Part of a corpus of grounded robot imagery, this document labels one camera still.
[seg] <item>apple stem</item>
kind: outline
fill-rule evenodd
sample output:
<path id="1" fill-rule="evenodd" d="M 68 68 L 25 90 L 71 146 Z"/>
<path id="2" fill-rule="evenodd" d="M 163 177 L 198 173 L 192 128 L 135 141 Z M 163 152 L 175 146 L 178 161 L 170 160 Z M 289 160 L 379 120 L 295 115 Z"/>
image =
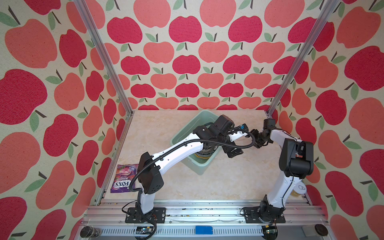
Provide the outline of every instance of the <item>apple stem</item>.
<path id="1" fill-rule="evenodd" d="M 57 74 L 57 76 L 59 76 L 60 80 L 63 81 L 63 79 L 61 78 L 59 71 L 57 71 L 57 69 L 56 69 L 56 74 Z"/>
<path id="2" fill-rule="evenodd" d="M 336 57 L 336 55 L 337 55 L 337 51 L 336 51 L 335 54 L 333 55 L 331 61 L 333 61 L 333 59 Z"/>
<path id="3" fill-rule="evenodd" d="M 346 89 L 344 90 L 348 90 L 350 87 L 352 87 L 352 85 L 355 84 L 355 83 L 351 83 Z"/>
<path id="4" fill-rule="evenodd" d="M 118 3 L 116 2 L 116 0 L 114 0 L 114 1 L 115 1 L 116 8 L 120 10 L 119 5 L 118 5 Z"/>
<path id="5" fill-rule="evenodd" d="M 371 183 L 371 182 L 373 182 L 372 180 L 369 180 L 369 181 L 364 181 L 364 182 L 360 182 L 362 185 L 366 185 L 366 184 L 368 184 L 368 183 Z"/>
<path id="6" fill-rule="evenodd" d="M 374 0 L 373 3 L 371 4 L 371 6 L 369 7 L 368 11 L 371 10 L 371 8 L 375 5 L 377 0 Z"/>
<path id="7" fill-rule="evenodd" d="M 311 54 L 312 50 L 313 50 L 313 48 L 310 50 L 310 52 L 307 55 Z"/>
<path id="8" fill-rule="evenodd" d="M 336 12 L 336 10 L 339 8 L 340 4 L 341 4 L 341 2 L 339 2 L 339 5 L 337 5 L 337 7 L 336 7 L 336 9 L 333 11 L 333 13 Z"/>
<path id="9" fill-rule="evenodd" d="M 347 141 L 350 137 L 351 137 L 351 135 L 349 134 L 349 135 L 343 140 L 343 142 Z"/>
<path id="10" fill-rule="evenodd" d="M 56 21 L 59 23 L 59 24 L 61 24 L 61 22 L 59 21 L 59 19 L 56 17 L 56 15 L 55 15 L 55 13 L 52 11 L 52 14 L 53 14 L 53 16 L 55 17 L 55 19 L 56 19 Z"/>
<path id="11" fill-rule="evenodd" d="M 9 13 L 11 13 L 11 15 L 15 19 L 15 21 L 20 25 L 19 19 L 17 19 L 16 15 L 13 13 L 10 6 L 8 6 L 8 11 L 9 11 Z"/>
<path id="12" fill-rule="evenodd" d="M 42 178 L 44 178 L 44 179 L 47 179 L 47 177 L 46 177 L 44 174 L 42 174 L 41 172 L 39 172 L 39 177 L 42 177 Z"/>
<path id="13" fill-rule="evenodd" d="M 35 110 L 35 112 L 40 115 L 40 117 L 42 118 L 46 118 L 47 116 L 45 116 L 44 114 L 42 114 L 41 112 L 39 112 L 38 110 Z"/>
<path id="14" fill-rule="evenodd" d="M 321 8 L 323 7 L 323 4 L 324 4 L 324 0 L 321 2 L 321 4 L 320 4 L 320 7 L 319 7 L 319 9 L 321 10 Z"/>
<path id="15" fill-rule="evenodd" d="M 273 40 L 275 39 L 276 35 L 277 35 L 277 33 L 275 33 L 275 35 L 273 36 L 273 38 L 272 38 L 272 41 L 271 41 L 271 42 L 273 42 Z"/>

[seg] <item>plastic bin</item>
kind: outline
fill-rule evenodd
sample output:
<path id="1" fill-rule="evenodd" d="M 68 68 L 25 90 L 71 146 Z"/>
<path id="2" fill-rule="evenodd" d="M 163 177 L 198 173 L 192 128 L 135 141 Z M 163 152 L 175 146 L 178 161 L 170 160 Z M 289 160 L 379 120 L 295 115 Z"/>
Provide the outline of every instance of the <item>plastic bin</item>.
<path id="1" fill-rule="evenodd" d="M 218 116 L 209 110 L 202 110 L 191 121 L 189 121 L 175 136 L 170 140 L 170 145 L 173 146 L 180 142 L 183 138 L 187 137 L 197 126 L 204 125 L 208 122 L 215 122 Z M 219 146 L 212 156 L 208 159 L 196 157 L 194 154 L 181 160 L 187 167 L 192 169 L 198 175 L 203 175 L 208 166 L 211 164 L 216 155 L 222 150 Z"/>

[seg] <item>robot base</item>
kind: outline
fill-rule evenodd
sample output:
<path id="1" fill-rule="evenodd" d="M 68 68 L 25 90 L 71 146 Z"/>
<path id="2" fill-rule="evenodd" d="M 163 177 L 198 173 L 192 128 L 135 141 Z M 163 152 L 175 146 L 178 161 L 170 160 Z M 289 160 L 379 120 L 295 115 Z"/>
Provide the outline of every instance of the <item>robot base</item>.
<path id="1" fill-rule="evenodd" d="M 165 207 L 155 207 L 152 211 L 145 214 L 145 216 L 156 223 L 164 223 L 166 219 L 166 208 Z M 125 223 L 145 223 L 146 221 L 141 217 L 137 208 L 130 207 L 128 208 L 128 214 L 125 217 Z"/>
<path id="2" fill-rule="evenodd" d="M 245 207 L 243 208 L 244 211 L 244 217 L 246 223 L 273 223 L 274 221 L 271 220 L 269 222 L 264 222 L 259 218 L 259 207 Z M 285 217 L 279 216 L 276 218 L 276 223 L 285 223 Z"/>

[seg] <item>green leaf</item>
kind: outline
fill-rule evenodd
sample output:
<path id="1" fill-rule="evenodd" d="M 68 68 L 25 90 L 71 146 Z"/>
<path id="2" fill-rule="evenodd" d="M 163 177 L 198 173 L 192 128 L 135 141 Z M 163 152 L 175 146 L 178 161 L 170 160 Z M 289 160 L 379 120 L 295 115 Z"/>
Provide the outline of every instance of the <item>green leaf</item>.
<path id="1" fill-rule="evenodd" d="M 228 80 L 228 79 L 233 78 L 234 75 L 235 75 L 235 74 L 233 74 L 233 73 L 232 73 L 232 74 L 229 74 L 228 77 L 227 77 L 225 80 Z"/>
<path id="2" fill-rule="evenodd" d="M 251 3 L 251 0 L 244 0 L 244 1 L 240 4 L 239 9 L 244 9 L 244 8 L 246 8 L 250 3 Z"/>
<path id="3" fill-rule="evenodd" d="M 88 46 L 90 46 L 91 48 L 95 47 L 95 45 L 93 45 L 93 43 L 90 40 L 86 40 L 85 43 L 88 44 Z"/>
<path id="4" fill-rule="evenodd" d="M 273 78 L 272 81 L 274 81 L 274 80 L 279 80 L 279 79 L 282 78 L 283 76 L 284 76 L 284 74 L 278 75 L 277 77 Z"/>
<path id="5" fill-rule="evenodd" d="M 36 180 L 34 182 L 32 182 L 24 192 L 31 192 L 33 190 L 36 190 L 38 189 L 39 187 L 41 187 L 45 182 L 45 179 L 39 179 L 39 180 Z"/>
<path id="6" fill-rule="evenodd" d="M 287 52 L 295 50 L 299 45 L 300 45 L 300 43 L 296 43 L 296 44 L 290 46 L 290 48 L 288 48 Z"/>
<path id="7" fill-rule="evenodd" d="M 162 73 L 161 73 L 161 70 L 158 69 L 158 68 L 153 68 L 153 70 L 155 70 L 155 72 L 157 72 L 158 74 L 162 74 Z"/>
<path id="8" fill-rule="evenodd" d="M 320 125 L 321 130 L 324 128 L 324 124 L 325 124 L 324 118 L 321 117 L 321 118 L 319 119 L 319 125 Z"/>
<path id="9" fill-rule="evenodd" d="M 123 45 L 121 45 L 120 52 L 124 52 L 127 49 L 128 49 L 128 43 L 124 43 Z"/>
<path id="10" fill-rule="evenodd" d="M 73 156 L 73 145 L 70 144 L 68 147 L 68 157 L 72 158 L 72 156 Z"/>
<path id="11" fill-rule="evenodd" d="M 372 201 L 376 201 L 377 196 L 379 195 L 379 191 L 378 191 L 378 189 L 377 189 L 376 184 L 371 183 L 371 184 L 368 186 L 368 194 L 369 194 L 369 196 L 371 197 Z"/>
<path id="12" fill-rule="evenodd" d="M 345 59 L 346 59 L 346 57 L 344 57 L 344 56 L 338 56 L 338 57 L 335 57 L 335 59 L 332 61 L 332 63 L 334 63 L 334 64 L 341 63 Z"/>
<path id="13" fill-rule="evenodd" d="M 264 38 L 267 42 L 272 42 L 272 36 L 269 33 L 265 33 Z"/>
<path id="14" fill-rule="evenodd" d="M 70 196 L 68 200 L 65 202 L 65 205 L 72 203 L 76 199 L 76 197 L 77 197 L 77 194 L 73 194 L 72 196 Z"/>
<path id="15" fill-rule="evenodd" d="M 320 169 L 327 169 L 321 162 L 315 162 L 315 164 Z"/>
<path id="16" fill-rule="evenodd" d="M 31 126 L 33 132 L 35 132 L 37 127 L 39 126 L 39 116 L 36 112 L 33 112 L 29 117 L 29 125 Z"/>
<path id="17" fill-rule="evenodd" d="M 145 34 L 146 36 L 147 36 L 147 38 L 150 40 L 150 41 L 152 41 L 152 42 L 156 42 L 156 38 L 152 35 L 152 34 L 149 34 L 149 33 L 146 33 Z"/>
<path id="18" fill-rule="evenodd" d="M 80 77 L 83 76 L 84 69 L 83 69 L 83 65 L 81 63 L 79 64 L 79 73 L 80 73 Z"/>
<path id="19" fill-rule="evenodd" d="M 176 51 L 180 51 L 181 49 L 183 49 L 185 46 L 185 43 L 180 43 L 177 48 L 176 48 Z"/>
<path id="20" fill-rule="evenodd" d="M 306 10 L 312 10 L 315 7 L 319 6 L 321 4 L 322 0 L 315 0 L 311 5 L 308 6 Z"/>
<path id="21" fill-rule="evenodd" d="M 205 33 L 205 36 L 207 37 L 207 39 L 208 39 L 209 41 L 211 41 L 211 42 L 214 41 L 214 37 L 212 36 L 212 34 L 210 34 L 210 33 Z"/>
<path id="22" fill-rule="evenodd" d="M 95 174 L 95 170 L 96 170 L 96 166 L 95 166 L 96 164 L 92 164 L 92 175 L 94 175 Z"/>
<path id="23" fill-rule="evenodd" d="M 18 26 L 19 24 L 10 16 L 5 13 L 0 12 L 0 22 L 4 23 L 7 26 Z"/>
<path id="24" fill-rule="evenodd" d="M 85 112 L 79 113 L 79 115 L 77 115 L 78 118 L 85 118 L 86 116 L 87 114 Z"/>
<path id="25" fill-rule="evenodd" d="M 351 97 L 353 100 L 356 100 L 359 94 L 359 86 L 357 84 L 353 84 L 351 87 Z"/>
<path id="26" fill-rule="evenodd" d="M 345 146 L 347 146 L 350 149 L 361 149 L 360 145 L 358 145 L 355 142 L 347 141 L 344 144 L 345 144 Z"/>
<path id="27" fill-rule="evenodd" d="M 308 97 L 314 97 L 314 96 L 316 96 L 317 94 L 315 93 L 315 92 L 309 92 L 308 94 L 307 94 L 307 96 Z"/>
<path id="28" fill-rule="evenodd" d="M 238 49 L 240 46 L 241 46 L 241 43 L 236 43 L 236 44 L 231 48 L 231 50 L 236 50 L 236 49 Z"/>
<path id="29" fill-rule="evenodd" d="M 345 4 L 341 2 L 338 10 L 339 17 L 343 17 L 344 9 L 345 9 Z"/>
<path id="30" fill-rule="evenodd" d="M 114 6 L 115 6 L 115 1 L 114 0 L 108 0 L 107 4 L 105 5 L 105 10 L 111 11 Z"/>
<path id="31" fill-rule="evenodd" d="M 49 76 L 45 80 L 47 80 L 48 82 L 53 83 L 53 84 L 60 84 L 61 83 L 60 78 L 58 78 L 56 76 Z"/>
<path id="32" fill-rule="evenodd" d="M 204 71 L 207 72 L 207 73 L 211 73 L 211 69 L 207 68 L 207 67 L 203 67 Z"/>
<path id="33" fill-rule="evenodd" d="M 336 211 L 337 203 L 334 197 L 331 198 L 331 207 L 333 211 Z"/>
<path id="34" fill-rule="evenodd" d="M 49 23 L 49 28 L 51 28 L 51 30 L 55 29 L 56 20 L 55 20 L 55 17 L 53 16 L 53 12 L 50 12 L 48 14 L 48 23 Z"/>
<path id="35" fill-rule="evenodd" d="M 316 49 L 313 48 L 313 49 L 312 49 L 312 52 L 311 52 L 311 58 L 312 58 L 312 60 L 314 60 L 315 57 L 316 57 Z"/>
<path id="36" fill-rule="evenodd" d="M 179 9 L 183 5 L 183 0 L 177 0 L 173 5 L 173 10 Z"/>
<path id="37" fill-rule="evenodd" d="M 372 12 L 379 11 L 379 10 L 382 9 L 383 7 L 384 7 L 384 0 L 381 0 L 381 1 L 379 1 L 378 3 L 376 3 L 376 4 L 371 8 L 371 11 L 372 11 Z"/>

